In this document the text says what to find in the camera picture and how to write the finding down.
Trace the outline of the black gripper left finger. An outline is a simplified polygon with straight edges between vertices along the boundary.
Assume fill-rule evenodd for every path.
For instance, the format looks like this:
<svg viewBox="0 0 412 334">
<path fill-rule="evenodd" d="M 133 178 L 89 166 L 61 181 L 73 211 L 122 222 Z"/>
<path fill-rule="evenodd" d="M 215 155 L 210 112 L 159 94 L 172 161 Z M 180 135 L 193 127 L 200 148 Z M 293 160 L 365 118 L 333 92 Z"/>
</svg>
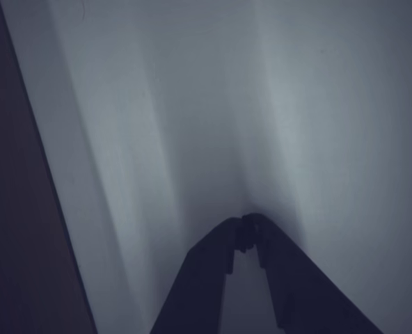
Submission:
<svg viewBox="0 0 412 334">
<path fill-rule="evenodd" d="M 225 278 L 233 271 L 240 224 L 240 218 L 224 220 L 189 250 L 152 333 L 219 332 Z"/>
</svg>

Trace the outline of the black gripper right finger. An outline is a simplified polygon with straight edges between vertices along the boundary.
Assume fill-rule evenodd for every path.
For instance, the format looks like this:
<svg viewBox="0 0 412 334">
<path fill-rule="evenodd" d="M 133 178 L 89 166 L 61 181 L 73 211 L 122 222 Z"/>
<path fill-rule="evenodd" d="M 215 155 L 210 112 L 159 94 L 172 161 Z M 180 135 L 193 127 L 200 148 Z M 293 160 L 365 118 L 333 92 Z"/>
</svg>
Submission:
<svg viewBox="0 0 412 334">
<path fill-rule="evenodd" d="M 380 333 L 272 220 L 242 217 L 244 243 L 257 248 L 277 326 L 285 333 Z"/>
</svg>

